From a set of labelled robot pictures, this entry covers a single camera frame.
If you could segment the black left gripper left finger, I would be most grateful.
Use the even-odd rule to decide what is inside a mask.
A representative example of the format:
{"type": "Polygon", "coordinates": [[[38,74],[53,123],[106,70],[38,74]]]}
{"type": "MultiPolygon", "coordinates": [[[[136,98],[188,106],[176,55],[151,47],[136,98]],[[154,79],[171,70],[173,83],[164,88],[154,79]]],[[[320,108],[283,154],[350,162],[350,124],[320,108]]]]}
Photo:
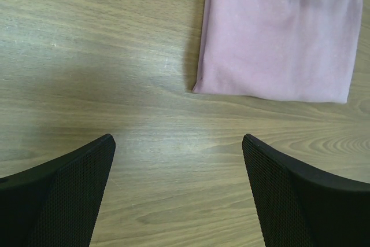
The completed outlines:
{"type": "Polygon", "coordinates": [[[89,246],[115,148],[106,134],[1,178],[1,246],[89,246]]]}

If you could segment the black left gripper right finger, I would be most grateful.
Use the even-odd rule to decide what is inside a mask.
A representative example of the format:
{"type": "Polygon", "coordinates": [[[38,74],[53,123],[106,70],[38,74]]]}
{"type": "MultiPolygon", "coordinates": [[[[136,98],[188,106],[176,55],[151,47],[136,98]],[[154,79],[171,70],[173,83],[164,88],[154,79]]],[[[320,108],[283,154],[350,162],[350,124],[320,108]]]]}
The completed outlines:
{"type": "Polygon", "coordinates": [[[242,141],[265,246],[369,246],[369,184],[242,141]]]}

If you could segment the dusty pink graphic t-shirt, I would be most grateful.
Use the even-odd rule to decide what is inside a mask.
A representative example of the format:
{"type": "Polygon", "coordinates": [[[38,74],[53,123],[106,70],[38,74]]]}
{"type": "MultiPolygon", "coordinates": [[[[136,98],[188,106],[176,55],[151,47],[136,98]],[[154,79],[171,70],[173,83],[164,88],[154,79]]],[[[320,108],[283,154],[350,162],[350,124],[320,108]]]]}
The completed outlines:
{"type": "Polygon", "coordinates": [[[363,0],[205,0],[193,91],[346,103],[362,5],[363,0]]]}

